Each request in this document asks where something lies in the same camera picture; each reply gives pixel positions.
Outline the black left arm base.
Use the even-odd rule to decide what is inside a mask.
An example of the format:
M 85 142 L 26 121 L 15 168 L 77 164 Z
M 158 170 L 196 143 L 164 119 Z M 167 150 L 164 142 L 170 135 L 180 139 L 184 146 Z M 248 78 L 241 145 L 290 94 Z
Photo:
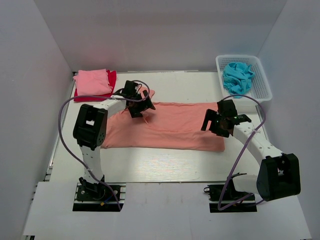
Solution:
M 125 203 L 126 185 L 90 183 L 82 177 L 77 183 L 73 212 L 120 212 Z

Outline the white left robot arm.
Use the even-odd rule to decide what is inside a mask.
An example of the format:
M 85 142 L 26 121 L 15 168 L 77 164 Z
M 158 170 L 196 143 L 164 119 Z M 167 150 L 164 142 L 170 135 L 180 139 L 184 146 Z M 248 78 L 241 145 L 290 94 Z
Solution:
M 101 146 L 107 135 L 107 121 L 113 115 L 128 110 L 132 118 L 141 118 L 142 112 L 155 110 L 150 99 L 149 86 L 140 80 L 128 80 L 123 88 L 96 105 L 83 104 L 75 122 L 73 138 L 82 153 L 84 174 L 79 179 L 89 186 L 88 193 L 99 200 L 105 196 L 104 173 L 101 167 Z

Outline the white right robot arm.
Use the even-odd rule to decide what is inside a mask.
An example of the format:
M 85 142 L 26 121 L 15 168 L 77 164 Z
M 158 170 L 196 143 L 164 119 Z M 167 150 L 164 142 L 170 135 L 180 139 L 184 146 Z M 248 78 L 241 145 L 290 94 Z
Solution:
M 248 194 L 257 194 L 269 202 L 300 194 L 297 156 L 293 153 L 285 154 L 273 146 L 254 127 L 247 115 L 238 114 L 233 100 L 219 101 L 217 110 L 207 109 L 201 130 L 209 130 L 224 138 L 233 136 L 259 164 L 256 175 L 231 172 L 221 190 L 222 196 L 226 193 L 229 198 L 236 200 Z

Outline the salmon orange t-shirt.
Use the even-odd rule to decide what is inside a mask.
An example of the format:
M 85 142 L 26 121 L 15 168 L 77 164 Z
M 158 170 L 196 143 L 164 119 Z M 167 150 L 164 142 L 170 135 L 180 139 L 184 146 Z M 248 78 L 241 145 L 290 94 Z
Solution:
M 132 118 L 122 110 L 107 120 L 106 137 L 101 147 L 157 148 L 223 152 L 224 139 L 201 127 L 208 109 L 217 110 L 215 102 L 154 102 L 142 117 Z

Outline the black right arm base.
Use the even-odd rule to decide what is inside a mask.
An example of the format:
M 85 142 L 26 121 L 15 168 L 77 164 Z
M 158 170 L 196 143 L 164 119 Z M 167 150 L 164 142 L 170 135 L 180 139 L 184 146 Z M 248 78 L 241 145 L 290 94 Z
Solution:
M 245 174 L 236 173 L 232 175 L 231 178 L 233 179 L 234 177 L 238 177 L 241 175 L 245 175 Z M 226 187 L 225 193 L 222 198 L 221 207 L 224 207 L 227 204 L 232 203 L 235 200 L 238 200 L 248 195 L 247 192 L 236 191 L 232 179 L 229 181 Z M 257 212 L 257 206 L 255 205 L 256 199 L 254 195 L 251 195 L 242 201 L 238 201 L 232 206 L 224 210 L 218 210 L 218 202 L 219 202 L 223 187 L 224 187 L 224 183 L 214 183 L 214 184 L 207 185 L 203 189 L 203 192 L 209 196 L 210 213 L 255 213 Z

